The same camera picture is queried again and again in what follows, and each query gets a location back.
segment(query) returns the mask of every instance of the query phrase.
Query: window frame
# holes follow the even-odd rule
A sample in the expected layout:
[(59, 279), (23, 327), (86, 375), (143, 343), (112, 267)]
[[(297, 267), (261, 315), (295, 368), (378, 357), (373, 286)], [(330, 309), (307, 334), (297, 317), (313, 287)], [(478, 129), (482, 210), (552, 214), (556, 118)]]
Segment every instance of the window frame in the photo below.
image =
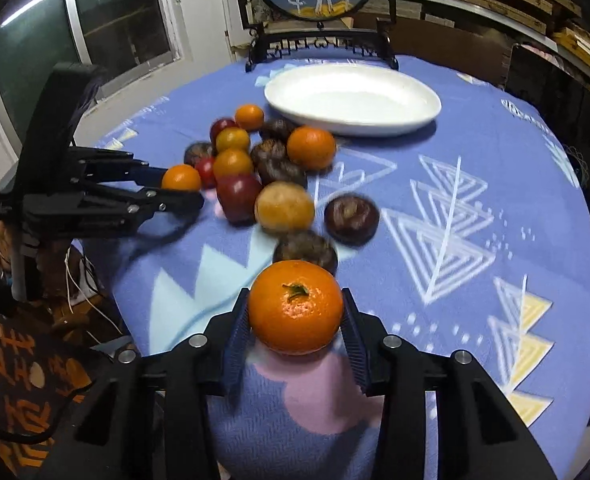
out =
[[(161, 68), (167, 64), (175, 62), (180, 59), (190, 59), (190, 51), (188, 50), (188, 35), (185, 31), (184, 19), (182, 17), (182, 10), (180, 0), (158, 0), (162, 22), (170, 51), (165, 52), (159, 56), (153, 57), (140, 65), (137, 65), (131, 70), (120, 74), (114, 79), (105, 83), (97, 92), (96, 101), (91, 105), (87, 113), (97, 106), (98, 102), (105, 100), (111, 95), (117, 93), (119, 90), (125, 88), (130, 83), (143, 78), (147, 74)], [(79, 56), (80, 62), (84, 64), (91, 64), (88, 47), (81, 28), (79, 20), (79, 13), (77, 9), (76, 0), (64, 0), (66, 14), (68, 16), (68, 26), (73, 37), (73, 43)], [(8, 140), (9, 147), (12, 148), (14, 154), (19, 156), (22, 150), (22, 142), (17, 135), (17, 131), (12, 125), (10, 115), (4, 105), (4, 101), (0, 92), (0, 127), (5, 133)]]

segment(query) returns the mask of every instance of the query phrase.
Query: shelf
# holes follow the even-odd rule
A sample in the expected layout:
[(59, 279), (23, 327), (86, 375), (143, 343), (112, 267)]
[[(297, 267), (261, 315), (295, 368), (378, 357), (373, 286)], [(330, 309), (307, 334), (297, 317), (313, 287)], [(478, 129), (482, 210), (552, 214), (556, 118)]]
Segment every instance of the shelf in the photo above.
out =
[(579, 59), (575, 54), (570, 52), (568, 49), (555, 43), (555, 41), (551, 40), (550, 38), (547, 38), (543, 34), (539, 34), (536, 30), (532, 30), (531, 28), (526, 27), (526, 25), (522, 25), (521, 23), (516, 22), (515, 20), (512, 20), (510, 18), (507, 18), (506, 16), (503, 16), (497, 12), (493, 12), (492, 10), (485, 9), (475, 4), (469, 4), (467, 2), (463, 2), (462, 0), (420, 1), (433, 2), (436, 4), (446, 5), (449, 7), (455, 7), (456, 9), (466, 10), (468, 12), (472, 12), (473, 14), (477, 14), (478, 16), (483, 16), (484, 18), (500, 23), (505, 27), (511, 28), (512, 30), (519, 32), (524, 36), (529, 37), (531, 40), (537, 41), (537, 43), (550, 49), (552, 52), (559, 54), (559, 56), (561, 56), (567, 62), (571, 63), (573, 66), (575, 66), (590, 80), (590, 67), (587, 64), (585, 64), (581, 59)]
[(494, 22), (500, 23), (505, 27), (511, 28), (512, 30), (523, 34), (531, 38), (532, 40), (537, 41), (538, 43), (542, 44), (543, 46), (557, 52), (557, 44), (555, 41), (547, 38), (543, 34), (539, 34), (536, 30), (532, 30), (531, 28), (527, 27), (526, 25), (522, 25), (515, 20), (507, 18), (498, 12), (493, 12), (492, 10), (485, 9), (484, 7), (480, 7), (475, 4), (469, 4), (468, 2), (464, 2), (462, 0), (422, 0), (424, 2), (433, 2), (436, 4), (446, 5), (449, 7), (455, 7), (456, 9), (466, 10), (468, 12), (472, 12), (473, 14), (477, 14), (478, 16), (483, 16), (484, 18), (488, 18), (489, 20), (493, 20)]

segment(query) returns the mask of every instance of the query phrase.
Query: white plate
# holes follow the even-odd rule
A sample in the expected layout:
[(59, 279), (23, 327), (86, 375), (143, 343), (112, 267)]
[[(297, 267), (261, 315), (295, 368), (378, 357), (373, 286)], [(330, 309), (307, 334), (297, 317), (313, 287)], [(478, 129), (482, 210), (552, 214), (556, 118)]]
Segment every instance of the white plate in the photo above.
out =
[(266, 100), (285, 117), (347, 136), (396, 136), (430, 123), (441, 111), (435, 92), (389, 68), (325, 63), (272, 79)]

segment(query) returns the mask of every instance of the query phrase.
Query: table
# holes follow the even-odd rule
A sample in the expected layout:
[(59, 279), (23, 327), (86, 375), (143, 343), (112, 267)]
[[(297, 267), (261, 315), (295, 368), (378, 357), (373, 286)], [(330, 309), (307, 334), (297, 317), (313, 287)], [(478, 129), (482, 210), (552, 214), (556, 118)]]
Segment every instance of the table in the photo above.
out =
[[(346, 61), (345, 52), (328, 54)], [(248, 74), (232, 64), (159, 99), (99, 146), (154, 166), (180, 163), (215, 118), (265, 105), (265, 83), (307, 62), (321, 61), (279, 60)], [(340, 140), (332, 173), (309, 180), (315, 227), (323, 229), (320, 210), (339, 192), (375, 200), (375, 238), (357, 251), (338, 247), (340, 285), (421, 350), (470, 350), (562, 478), (590, 413), (590, 218), (577, 179), (530, 105), (446, 68), (399, 62), (437, 92), (441, 114), (410, 136)], [(213, 192), (185, 235), (151, 242), (175, 228), (158, 215), (136, 238), (86, 244), (144, 354), (172, 348), (230, 309), (275, 245), (257, 227), (228, 225)], [(218, 459), (239, 480), (369, 475), (381, 399), (358, 394), (340, 340), (294, 359), (255, 344), (239, 397), (209, 407)], [(427, 479), (436, 477), (435, 418), (427, 394)]]

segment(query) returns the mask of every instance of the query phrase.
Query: cable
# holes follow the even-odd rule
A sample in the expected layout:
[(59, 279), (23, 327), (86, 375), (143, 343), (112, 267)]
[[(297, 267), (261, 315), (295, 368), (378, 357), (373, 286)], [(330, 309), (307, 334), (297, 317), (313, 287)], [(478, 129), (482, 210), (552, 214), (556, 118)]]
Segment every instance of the cable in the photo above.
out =
[(84, 249), (83, 245), (82, 245), (82, 261), (84, 263), (84, 277), (86, 279), (86, 285), (88, 285), (88, 288), (90, 288), (91, 291), (94, 292), (95, 294), (97, 294), (98, 296), (101, 296), (102, 298), (106, 298), (106, 296), (104, 296), (104, 294), (102, 294), (97, 288), (92, 286), (90, 284), (90, 282), (88, 281), (88, 276), (90, 275), (94, 285), (97, 285), (99, 283), (99, 280), (97, 279), (97, 272), (95, 271), (95, 268), (94, 268), (94, 263), (92, 263), (92, 261), (86, 257), (86, 250)]
[[(66, 251), (66, 257), (64, 258), (64, 263), (66, 264), (66, 273), (64, 275), (64, 280), (66, 280), (66, 300), (68, 301), (68, 308), (70, 309), (70, 312), (72, 312), (74, 314), (75, 311), (73, 310), (73, 306), (70, 304), (70, 286), (68, 285), (68, 277), (70, 276), (70, 279), (72, 280), (73, 283), (75, 283), (75, 280), (73, 280), (73, 277), (70, 275), (70, 270), (68, 269), (68, 257), (69, 256), (70, 256), (70, 247)], [(101, 344), (101, 342), (92, 334), (92, 332), (90, 330), (86, 330), (86, 333), (90, 337), (92, 337), (97, 344)]]
[(92, 338), (95, 340), (95, 342), (96, 342), (98, 345), (101, 345), (101, 344), (102, 344), (102, 342), (101, 342), (101, 341), (99, 341), (99, 340), (98, 340), (98, 339), (97, 339), (97, 338), (96, 338), (94, 335), (92, 335), (92, 332), (91, 332), (90, 330), (86, 330), (86, 333), (87, 333), (87, 334), (88, 334), (90, 337), (92, 337)]
[[(64, 260), (65, 264), (66, 264), (66, 272), (68, 274), (68, 276), (70, 277), (70, 281), (73, 282), (73, 284), (78, 288), (79, 292), (81, 292), (82, 296), (84, 297), (84, 299), (88, 302), (88, 304), (90, 306), (92, 306), (101, 316), (104, 317), (104, 319), (106, 319), (106, 321), (108, 321), (111, 325), (113, 325), (113, 327), (115, 328), (115, 330), (120, 334), (123, 335), (123, 333), (121, 332), (121, 330), (119, 329), (119, 327), (115, 324), (115, 322), (108, 316), (106, 316), (106, 314), (104, 314), (100, 309), (98, 309), (96, 306), (94, 306), (94, 304), (92, 304), (92, 302), (88, 299), (88, 297), (86, 296), (85, 292), (82, 290), (82, 288), (77, 284), (77, 282), (73, 279), (73, 275), (70, 273), (70, 268), (68, 266), (68, 258), (70, 256), (70, 247), (68, 248), (68, 250), (66, 251), (66, 258)], [(66, 291), (68, 292), (68, 306), (70, 306), (70, 290), (68, 288), (68, 278), (66, 279)]]
[(55, 413), (52, 423), (47, 430), (32, 435), (23, 433), (10, 433), (9, 431), (0, 430), (0, 440), (5, 440), (6, 442), (15, 442), (17, 444), (25, 444), (26, 446), (34, 446), (35, 444), (40, 444), (41, 442), (50, 439), (55, 434), (55, 431), (57, 431), (57, 427), (61, 421), (62, 416), (64, 415), (64, 412), (66, 411), (66, 408), (70, 404), (70, 401), (79, 394), (84, 393), (93, 384), (94, 381), (91, 381), (91, 383), (86, 384), (86, 386), (77, 388), (76, 390), (70, 392), (64, 400), (64, 405), (59, 409), (59, 411)]

